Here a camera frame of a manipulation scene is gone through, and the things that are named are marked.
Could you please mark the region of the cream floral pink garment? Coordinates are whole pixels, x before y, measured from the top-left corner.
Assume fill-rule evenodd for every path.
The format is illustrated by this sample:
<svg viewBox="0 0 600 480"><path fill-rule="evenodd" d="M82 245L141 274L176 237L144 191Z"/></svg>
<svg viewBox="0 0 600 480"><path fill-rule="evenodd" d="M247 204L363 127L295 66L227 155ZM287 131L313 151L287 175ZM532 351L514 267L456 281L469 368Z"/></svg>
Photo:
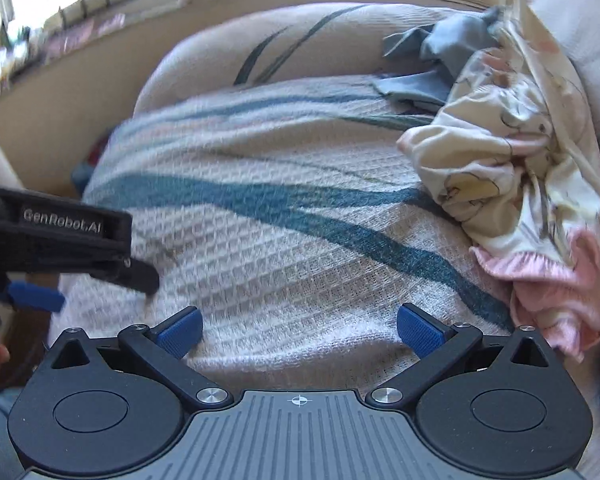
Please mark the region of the cream floral pink garment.
<svg viewBox="0 0 600 480"><path fill-rule="evenodd" d="M600 151L588 99L524 0L506 6L495 36L432 123L398 145L479 266L512 284L513 321L581 359L600 342Z"/></svg>

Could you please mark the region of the light blue sweatshirt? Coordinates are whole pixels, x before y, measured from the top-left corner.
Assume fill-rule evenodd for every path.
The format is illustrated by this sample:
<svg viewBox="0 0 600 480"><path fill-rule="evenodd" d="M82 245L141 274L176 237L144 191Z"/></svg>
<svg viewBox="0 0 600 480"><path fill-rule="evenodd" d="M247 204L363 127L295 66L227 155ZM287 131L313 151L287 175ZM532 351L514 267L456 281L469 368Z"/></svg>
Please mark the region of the light blue sweatshirt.
<svg viewBox="0 0 600 480"><path fill-rule="evenodd" d="M385 37L382 54L399 71L377 79L375 89L393 103L436 114L474 53L498 45L492 29L500 16L501 8L492 6Z"/></svg>

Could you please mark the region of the beige waffle sofa cover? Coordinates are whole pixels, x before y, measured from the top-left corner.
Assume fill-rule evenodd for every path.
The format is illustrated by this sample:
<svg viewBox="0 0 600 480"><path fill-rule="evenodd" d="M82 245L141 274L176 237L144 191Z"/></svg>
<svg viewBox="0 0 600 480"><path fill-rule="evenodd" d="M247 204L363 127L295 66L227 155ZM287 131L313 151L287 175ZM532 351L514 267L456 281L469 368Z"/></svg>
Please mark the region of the beige waffle sofa cover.
<svg viewBox="0 0 600 480"><path fill-rule="evenodd" d="M576 70L600 150L600 73L583 58L600 13L524 1ZM186 361L230 390L368 391L415 361L396 334L404 302L489 334L517 326L512 284L479 266L399 148L438 113L382 96L374 82L399 67L382 50L381 61L377 73L234 84L134 113L84 200L132 214L134 255L157 268L159 291L64 276L50 336L111 337L192 304L204 340ZM580 468L600 479L600 342L566 365L594 415Z"/></svg>

